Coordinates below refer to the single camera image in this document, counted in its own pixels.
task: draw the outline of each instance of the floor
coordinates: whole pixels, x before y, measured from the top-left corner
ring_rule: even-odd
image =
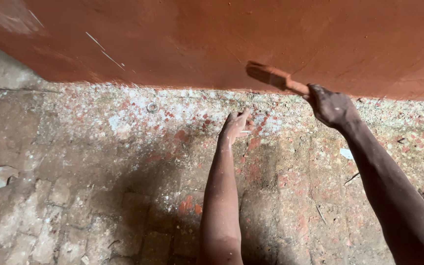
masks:
[[[424,102],[355,104],[424,197]],[[0,189],[0,265],[194,264],[217,134],[244,106],[244,262],[393,264],[344,139],[299,97],[79,84],[0,91],[0,166],[20,171]]]

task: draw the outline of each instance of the hand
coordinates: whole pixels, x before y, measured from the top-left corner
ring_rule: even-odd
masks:
[[[341,130],[347,123],[360,122],[356,107],[343,93],[333,93],[326,88],[308,84],[311,95],[303,98],[312,106],[315,118],[330,128]]]
[[[237,137],[247,136],[254,129],[254,122],[251,117],[250,109],[247,107],[243,112],[230,113],[225,124],[223,124],[220,138],[233,144]]]

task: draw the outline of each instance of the concrete floor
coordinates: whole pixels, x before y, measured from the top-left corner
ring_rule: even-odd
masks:
[[[20,171],[0,189],[0,265],[193,264],[217,134],[244,106],[257,124],[234,145],[244,262],[393,264],[360,178],[346,183],[344,139],[299,97],[61,87],[0,91],[0,166]],[[424,102],[355,103],[424,197]]]

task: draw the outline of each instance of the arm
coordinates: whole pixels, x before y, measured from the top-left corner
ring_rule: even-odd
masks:
[[[249,118],[248,108],[232,112],[219,135],[204,193],[198,264],[243,264],[232,144],[253,129]]]
[[[396,263],[424,264],[424,200],[380,146],[348,96],[309,85],[315,116],[345,137]]]

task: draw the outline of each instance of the stone floor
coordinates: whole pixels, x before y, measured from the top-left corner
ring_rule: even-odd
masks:
[[[424,197],[424,102],[355,103]],[[244,262],[393,264],[344,139],[297,96],[79,84],[0,91],[0,166],[20,171],[0,189],[0,265],[193,264],[217,133],[244,106]]]

